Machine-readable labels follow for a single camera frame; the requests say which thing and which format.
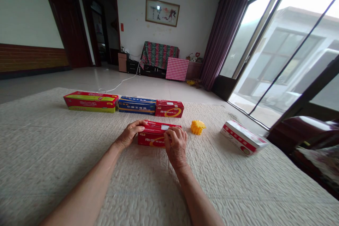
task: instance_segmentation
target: hand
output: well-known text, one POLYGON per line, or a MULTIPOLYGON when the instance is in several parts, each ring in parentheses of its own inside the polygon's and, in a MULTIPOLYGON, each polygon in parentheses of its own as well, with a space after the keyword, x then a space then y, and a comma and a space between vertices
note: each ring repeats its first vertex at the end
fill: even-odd
POLYGON ((183 131, 178 127, 170 127, 164 133, 164 141, 168 159, 172 164, 174 170, 178 170, 182 167, 187 166, 186 162, 186 143, 187 143, 187 132, 183 131))
POLYGON ((149 119, 136 120, 135 122, 130 123, 122 134, 115 140, 115 143, 123 149, 127 148, 132 143, 135 135, 145 129, 145 127, 140 125, 147 125, 146 121, 149 121, 149 119))

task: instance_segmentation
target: cardboard box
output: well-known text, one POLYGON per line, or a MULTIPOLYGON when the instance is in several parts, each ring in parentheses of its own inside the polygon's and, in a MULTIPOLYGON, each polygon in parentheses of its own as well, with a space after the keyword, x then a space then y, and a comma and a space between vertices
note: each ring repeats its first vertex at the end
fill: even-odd
POLYGON ((163 133, 168 130, 169 127, 180 127, 180 125, 171 125, 164 123, 157 123, 146 121, 148 125, 144 125, 145 130, 138 134, 138 144, 147 145, 151 147, 165 148, 163 133))
POLYGON ((64 96, 70 110, 114 113, 119 97, 111 94, 97 94, 76 91, 64 96))
POLYGON ((122 96, 119 99, 119 111, 138 114, 155 114, 156 100, 122 96))
POLYGON ((255 135, 233 120, 227 121, 220 132, 247 156, 269 144, 267 139, 255 135))
POLYGON ((155 115, 157 117, 179 117, 181 118, 184 111, 184 105, 178 101, 157 100, 155 115))

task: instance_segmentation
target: colorful cloth cover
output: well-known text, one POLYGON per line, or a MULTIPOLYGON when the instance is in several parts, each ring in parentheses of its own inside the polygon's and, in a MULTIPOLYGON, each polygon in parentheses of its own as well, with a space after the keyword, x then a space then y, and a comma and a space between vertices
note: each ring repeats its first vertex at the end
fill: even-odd
POLYGON ((167 69, 167 60, 169 57, 179 57, 179 48, 155 42, 145 42, 142 50, 140 66, 151 65, 162 69, 167 69))

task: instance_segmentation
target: blue box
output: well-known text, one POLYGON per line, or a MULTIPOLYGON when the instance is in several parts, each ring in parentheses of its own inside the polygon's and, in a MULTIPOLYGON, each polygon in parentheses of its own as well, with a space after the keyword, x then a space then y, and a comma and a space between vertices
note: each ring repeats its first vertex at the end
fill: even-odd
POLYGON ((119 112, 155 115, 156 100, 122 96, 119 98, 119 112))

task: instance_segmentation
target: sliding glass door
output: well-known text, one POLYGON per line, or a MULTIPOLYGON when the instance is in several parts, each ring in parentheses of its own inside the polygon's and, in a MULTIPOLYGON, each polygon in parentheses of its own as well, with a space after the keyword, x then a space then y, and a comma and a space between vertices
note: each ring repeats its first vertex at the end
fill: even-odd
POLYGON ((219 75, 236 81, 227 100, 270 128, 339 54, 338 46, 339 0, 255 0, 219 75))

